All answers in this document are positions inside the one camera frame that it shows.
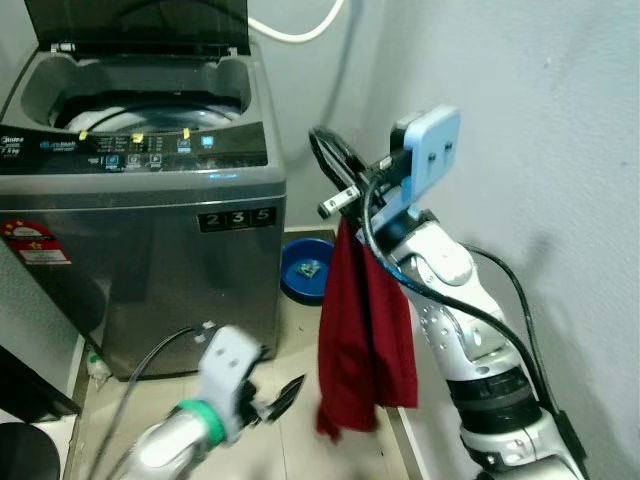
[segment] brand logo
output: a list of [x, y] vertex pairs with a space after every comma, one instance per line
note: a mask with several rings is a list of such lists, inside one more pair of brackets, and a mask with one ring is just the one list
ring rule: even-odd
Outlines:
[[22, 143], [24, 142], [24, 137], [2, 137], [0, 138], [0, 143], [2, 145], [8, 145], [10, 143]]

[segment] control button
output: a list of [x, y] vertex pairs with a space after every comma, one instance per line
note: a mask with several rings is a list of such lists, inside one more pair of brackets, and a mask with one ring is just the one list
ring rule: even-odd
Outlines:
[[119, 155], [107, 155], [105, 166], [107, 170], [116, 170], [120, 167]]
[[149, 167], [151, 168], [162, 168], [162, 154], [161, 153], [152, 153], [149, 158]]
[[129, 155], [127, 157], [127, 168], [140, 168], [140, 155]]
[[215, 145], [215, 143], [216, 143], [216, 142], [215, 142], [215, 139], [214, 139], [212, 136], [210, 136], [210, 135], [208, 135], [208, 136], [206, 136], [206, 137], [202, 137], [202, 138], [200, 139], [200, 141], [202, 142], [202, 146], [203, 146], [204, 148], [207, 148], [207, 149], [208, 149], [208, 148], [213, 148], [213, 146], [214, 146], [214, 145]]
[[191, 140], [181, 138], [178, 140], [178, 153], [191, 153]]

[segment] control panel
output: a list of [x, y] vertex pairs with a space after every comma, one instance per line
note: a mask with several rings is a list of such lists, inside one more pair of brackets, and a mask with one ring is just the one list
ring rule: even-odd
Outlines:
[[262, 123], [131, 135], [58, 133], [0, 125], [0, 175], [130, 174], [265, 165]]

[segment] washing machine drum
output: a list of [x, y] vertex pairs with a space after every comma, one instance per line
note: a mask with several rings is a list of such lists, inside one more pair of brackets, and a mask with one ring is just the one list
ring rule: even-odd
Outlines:
[[72, 132], [162, 133], [211, 130], [232, 122], [240, 109], [230, 105], [184, 102], [180, 99], [117, 101], [81, 112], [66, 129]]

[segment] black cable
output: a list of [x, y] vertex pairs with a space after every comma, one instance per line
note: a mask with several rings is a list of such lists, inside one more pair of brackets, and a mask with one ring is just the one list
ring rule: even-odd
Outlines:
[[309, 142], [311, 143], [311, 151], [318, 160], [318, 165], [320, 166], [320, 170], [322, 170], [322, 173], [324, 173], [329, 178], [329, 180], [331, 180], [331, 182], [336, 186], [338, 190], [342, 191], [350, 187], [350, 185], [347, 185], [344, 179], [340, 177], [338, 172], [336, 172], [331, 167], [331, 165], [329, 165], [329, 162], [327, 161], [327, 158], [325, 157], [324, 152], [322, 151], [322, 148], [320, 146], [320, 140], [314, 134], [313, 130], [309, 132]]
[[529, 337], [529, 343], [531, 344], [531, 350], [533, 353], [533, 361], [538, 368], [538, 372], [540, 373], [540, 378], [542, 380], [542, 387], [544, 389], [543, 395], [547, 396], [550, 400], [551, 405], [553, 406], [552, 414], [559, 413], [558, 404], [553, 397], [553, 392], [551, 391], [549, 377], [547, 375], [547, 371], [544, 367], [544, 362], [542, 361], [542, 353], [540, 352], [540, 346], [538, 344], [538, 339], [536, 336], [535, 325], [533, 323], [533, 316], [531, 315], [531, 308], [529, 307], [529, 302], [527, 300], [527, 296], [524, 293], [524, 289], [518, 280], [518, 277], [514, 273], [513, 270], [507, 265], [507, 263], [502, 260], [500, 257], [492, 254], [491, 252], [487, 252], [482, 248], [476, 247], [475, 245], [469, 245], [466, 243], [461, 244], [470, 252], [473, 252], [477, 255], [487, 258], [488, 260], [495, 263], [498, 267], [502, 269], [502, 271], [509, 277], [511, 283], [513, 284], [513, 288], [518, 294], [518, 299], [520, 300], [520, 305], [522, 306], [522, 313], [524, 314], [524, 322], [527, 326], [527, 335]]
[[522, 357], [525, 368], [527, 369], [527, 371], [529, 372], [529, 376], [531, 377], [531, 382], [533, 384], [534, 390], [538, 394], [540, 405], [546, 410], [551, 410], [552, 405], [550, 404], [550, 399], [543, 394], [544, 388], [542, 386], [542, 379], [540, 378], [540, 373], [536, 368], [536, 364], [533, 361], [531, 354], [529, 353], [526, 345], [522, 342], [522, 340], [520, 340], [520, 338], [507, 325], [502, 323], [497, 318], [494, 318], [484, 310], [474, 307], [473, 305], [469, 305], [468, 303], [462, 302], [456, 298], [443, 295], [440, 292], [405, 276], [400, 271], [400, 268], [392, 265], [391, 262], [387, 260], [387, 257], [384, 255], [384, 253], [382, 253], [382, 251], [376, 244], [373, 228], [371, 226], [371, 205], [373, 202], [375, 191], [383, 183], [384, 174], [385, 172], [381, 171], [373, 176], [362, 201], [362, 230], [367, 246], [369, 247], [369, 250], [373, 254], [374, 258], [382, 266], [382, 268], [384, 268], [398, 282], [400, 282], [410, 290], [425, 298], [429, 298], [435, 302], [441, 303], [442, 305], [446, 305], [448, 307], [455, 308], [456, 310], [460, 310], [461, 312], [468, 315], [472, 315], [477, 319], [485, 322], [493, 329], [497, 330], [498, 333], [503, 335], [509, 342], [511, 342], [511, 344]]
[[131, 378], [129, 379], [129, 385], [127, 386], [127, 389], [125, 390], [124, 395], [122, 395], [122, 399], [120, 400], [120, 404], [118, 405], [116, 413], [113, 415], [113, 418], [111, 419], [111, 423], [109, 424], [109, 428], [107, 430], [107, 433], [104, 435], [104, 438], [102, 439], [102, 442], [100, 443], [100, 446], [98, 447], [98, 452], [96, 453], [96, 456], [93, 459], [93, 462], [91, 464], [91, 468], [89, 469], [89, 475], [87, 477], [88, 480], [93, 480], [93, 478], [95, 477], [96, 472], [98, 471], [98, 468], [100, 467], [100, 463], [102, 462], [102, 457], [104, 456], [105, 452], [107, 451], [107, 447], [109, 446], [109, 442], [111, 441], [111, 438], [115, 434], [116, 429], [118, 428], [118, 424], [120, 423], [120, 420], [122, 420], [122, 415], [124, 413], [124, 409], [127, 406], [127, 402], [129, 401], [129, 398], [131, 397], [131, 393], [133, 392], [133, 389], [135, 388], [136, 383], [138, 382], [138, 379], [140, 378], [140, 376], [147, 369], [147, 367], [149, 366], [151, 361], [162, 350], [164, 350], [167, 345], [169, 345], [174, 340], [182, 337], [183, 335], [186, 335], [186, 334], [192, 333], [192, 332], [196, 332], [198, 330], [199, 330], [199, 328], [196, 328], [196, 327], [185, 327], [185, 328], [183, 328], [181, 330], [178, 330], [176, 333], [174, 333], [173, 335], [168, 336], [162, 342], [160, 342], [158, 345], [156, 345], [153, 348], [153, 350], [151, 350], [147, 354], [147, 356], [144, 357], [144, 359], [140, 362], [140, 364], [136, 367], [135, 371], [133, 372], [133, 375], [131, 375]]
[[342, 158], [337, 159], [338, 163], [342, 168], [346, 168], [350, 175], [355, 176], [367, 169], [362, 158], [337, 133], [325, 127], [315, 127], [309, 132], [309, 135], [313, 135], [325, 144], [331, 145], [342, 156]]

